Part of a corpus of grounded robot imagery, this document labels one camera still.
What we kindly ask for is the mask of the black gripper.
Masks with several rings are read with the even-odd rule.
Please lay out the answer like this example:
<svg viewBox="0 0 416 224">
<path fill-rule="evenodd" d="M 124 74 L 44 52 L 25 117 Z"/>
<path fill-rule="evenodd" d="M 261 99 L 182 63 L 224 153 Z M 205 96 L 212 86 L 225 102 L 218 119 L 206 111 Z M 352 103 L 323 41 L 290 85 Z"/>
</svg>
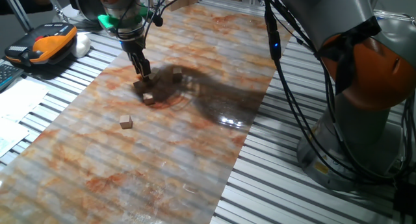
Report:
<svg viewBox="0 0 416 224">
<path fill-rule="evenodd" d="M 142 77 L 143 81 L 150 79 L 151 68 L 147 58 L 143 58 L 142 53 L 145 48 L 143 34 L 120 34 L 119 41 L 122 49 L 127 53 L 137 75 Z"/>
</svg>

